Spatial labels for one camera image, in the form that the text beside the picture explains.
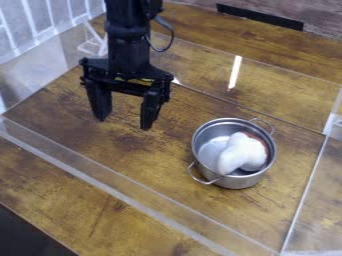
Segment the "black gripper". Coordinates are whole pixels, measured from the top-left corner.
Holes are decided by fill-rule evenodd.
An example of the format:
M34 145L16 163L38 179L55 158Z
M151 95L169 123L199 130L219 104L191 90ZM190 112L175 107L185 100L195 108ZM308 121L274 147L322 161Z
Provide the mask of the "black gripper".
M105 121L113 111L113 92L143 97L141 105L141 128L149 130L163 104L170 100L170 87L174 75L157 68L150 61L150 49L165 52L151 44L151 32L127 39L109 36L109 57L83 58L80 66L82 84L86 87L95 117ZM154 79L153 83L115 81L123 79Z

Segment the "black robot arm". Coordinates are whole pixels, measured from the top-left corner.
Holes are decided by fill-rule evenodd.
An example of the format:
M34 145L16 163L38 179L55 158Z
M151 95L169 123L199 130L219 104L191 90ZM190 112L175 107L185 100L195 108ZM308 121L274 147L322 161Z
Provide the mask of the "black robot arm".
M143 98L141 128L149 130L158 119L162 105L170 101L174 75L150 63L150 49L165 52L151 43L150 21L155 20L170 32L173 27L158 14L163 0L105 0L109 57L83 58L80 84L86 87L95 117L105 121L113 111L113 92Z

